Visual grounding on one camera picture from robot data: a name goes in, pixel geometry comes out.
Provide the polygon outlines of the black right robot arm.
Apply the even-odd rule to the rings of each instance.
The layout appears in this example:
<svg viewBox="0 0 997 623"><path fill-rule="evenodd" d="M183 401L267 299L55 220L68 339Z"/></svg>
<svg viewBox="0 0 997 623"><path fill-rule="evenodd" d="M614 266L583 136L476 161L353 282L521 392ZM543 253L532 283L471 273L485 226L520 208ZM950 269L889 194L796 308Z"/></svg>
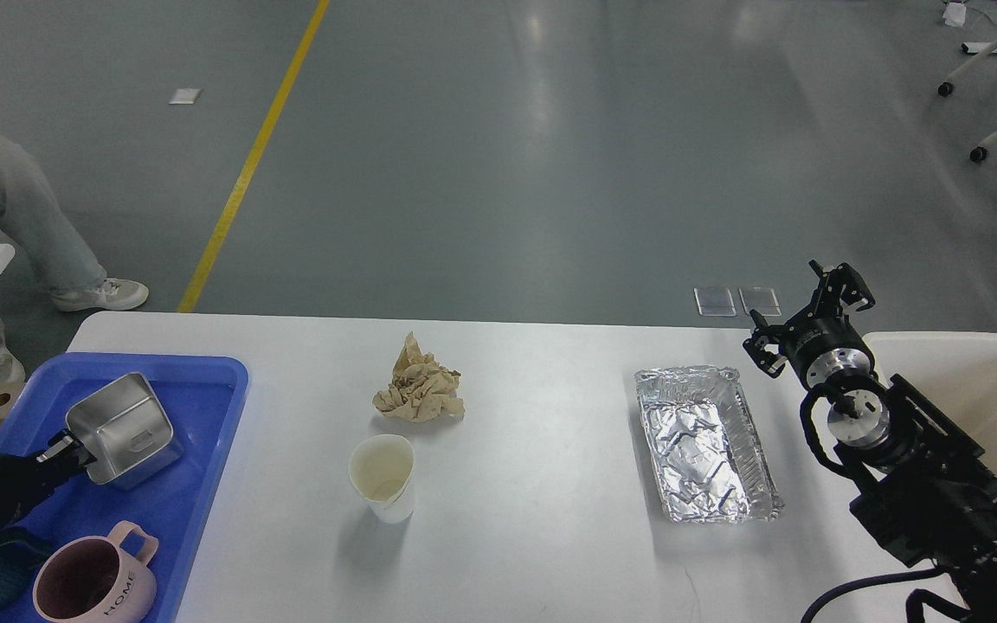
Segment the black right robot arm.
<svg viewBox="0 0 997 623"><path fill-rule="evenodd" d="M947 576L959 602L918 588L906 596L906 620L933 611L997 622L997 476L982 462L984 448L909 380L879 378L848 314L875 305L861 273L846 263L808 267L818 280L808 304L782 324L750 311L755 326L743 349L769 377L794 371L806 390L799 421L808 450L856 486L852 516L906 570L831 588L802 620L862 588Z"/></svg>

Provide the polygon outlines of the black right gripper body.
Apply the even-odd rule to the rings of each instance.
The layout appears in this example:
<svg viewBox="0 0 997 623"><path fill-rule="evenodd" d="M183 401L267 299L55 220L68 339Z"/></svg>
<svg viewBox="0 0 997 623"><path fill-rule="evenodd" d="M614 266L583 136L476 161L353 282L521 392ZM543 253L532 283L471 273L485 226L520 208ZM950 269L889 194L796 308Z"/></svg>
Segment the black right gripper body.
<svg viewBox="0 0 997 623"><path fill-rule="evenodd" d="M786 358L811 389L839 372L873 375L873 355L845 318L808 318L788 325Z"/></svg>

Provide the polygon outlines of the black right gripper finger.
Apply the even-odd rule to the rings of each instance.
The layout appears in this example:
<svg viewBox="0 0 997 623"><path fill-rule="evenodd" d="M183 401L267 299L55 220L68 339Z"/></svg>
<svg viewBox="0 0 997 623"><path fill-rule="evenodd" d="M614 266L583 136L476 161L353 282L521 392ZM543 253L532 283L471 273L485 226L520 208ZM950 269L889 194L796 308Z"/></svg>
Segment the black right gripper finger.
<svg viewBox="0 0 997 623"><path fill-rule="evenodd" d="M850 264L824 268L817 260L809 260L808 267L819 277L819 283L806 307L806 319L845 317L848 307L862 312L875 306L873 292Z"/></svg>
<svg viewBox="0 0 997 623"><path fill-rule="evenodd" d="M748 312L755 327L744 339L743 349L752 362L771 378L778 378L787 364L790 364L796 378L807 379L811 363L800 353L800 335L811 312L807 309L799 311L786 324L769 324L768 320L756 309Z"/></svg>

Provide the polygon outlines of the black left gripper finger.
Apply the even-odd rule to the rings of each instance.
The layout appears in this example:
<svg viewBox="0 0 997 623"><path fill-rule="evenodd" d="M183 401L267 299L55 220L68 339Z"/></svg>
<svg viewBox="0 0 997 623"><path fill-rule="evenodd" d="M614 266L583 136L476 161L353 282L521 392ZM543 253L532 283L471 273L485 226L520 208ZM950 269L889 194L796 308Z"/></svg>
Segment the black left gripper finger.
<svg viewBox="0 0 997 623"><path fill-rule="evenodd" d="M56 434L35 457L40 476L76 476L93 462L94 454L72 433Z"/></svg>

